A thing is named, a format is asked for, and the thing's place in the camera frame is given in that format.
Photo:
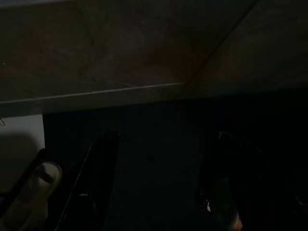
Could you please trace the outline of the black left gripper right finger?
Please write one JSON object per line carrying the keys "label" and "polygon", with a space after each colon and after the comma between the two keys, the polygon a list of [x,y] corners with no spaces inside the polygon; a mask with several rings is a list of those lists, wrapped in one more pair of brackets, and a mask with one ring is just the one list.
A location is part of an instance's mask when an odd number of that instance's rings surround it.
{"label": "black left gripper right finger", "polygon": [[305,231],[308,216],[265,154],[221,131],[205,156],[198,199],[225,231]]}

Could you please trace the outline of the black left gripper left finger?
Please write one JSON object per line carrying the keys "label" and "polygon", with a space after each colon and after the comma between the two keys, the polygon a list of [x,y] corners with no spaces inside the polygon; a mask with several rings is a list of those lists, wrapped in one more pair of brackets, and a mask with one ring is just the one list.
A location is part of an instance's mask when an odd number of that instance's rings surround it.
{"label": "black left gripper left finger", "polygon": [[109,131],[90,146],[57,222],[57,231],[100,231],[109,207],[119,134]]}

